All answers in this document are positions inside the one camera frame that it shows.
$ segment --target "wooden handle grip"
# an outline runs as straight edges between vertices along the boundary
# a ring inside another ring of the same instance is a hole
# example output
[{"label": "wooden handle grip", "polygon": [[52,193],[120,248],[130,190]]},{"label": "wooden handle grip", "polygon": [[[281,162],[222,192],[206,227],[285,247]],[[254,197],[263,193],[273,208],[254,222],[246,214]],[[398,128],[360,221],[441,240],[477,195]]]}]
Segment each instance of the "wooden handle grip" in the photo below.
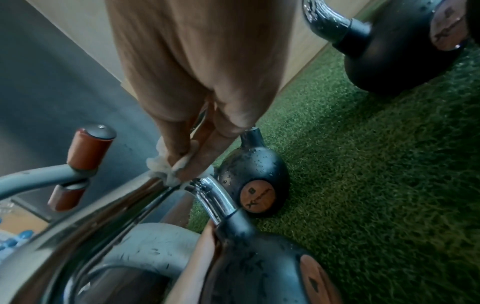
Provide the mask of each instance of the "wooden handle grip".
[{"label": "wooden handle grip", "polygon": [[48,200],[48,205],[54,211],[69,211],[80,203],[88,185],[89,181],[70,186],[57,185]]},{"label": "wooden handle grip", "polygon": [[97,169],[116,136],[116,132],[105,125],[77,130],[66,163],[77,170]]}]

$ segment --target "artificial turf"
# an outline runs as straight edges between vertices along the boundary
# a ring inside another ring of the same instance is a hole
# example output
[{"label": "artificial turf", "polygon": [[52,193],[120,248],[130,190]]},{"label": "artificial turf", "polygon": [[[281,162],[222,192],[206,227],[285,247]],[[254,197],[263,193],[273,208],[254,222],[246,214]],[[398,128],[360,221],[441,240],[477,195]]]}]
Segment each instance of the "artificial turf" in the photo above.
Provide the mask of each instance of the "artificial turf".
[{"label": "artificial turf", "polygon": [[[480,303],[479,48],[388,98],[352,85],[328,48],[258,126],[291,190],[255,223],[309,249],[345,302]],[[197,204],[190,229],[206,221]]]}]

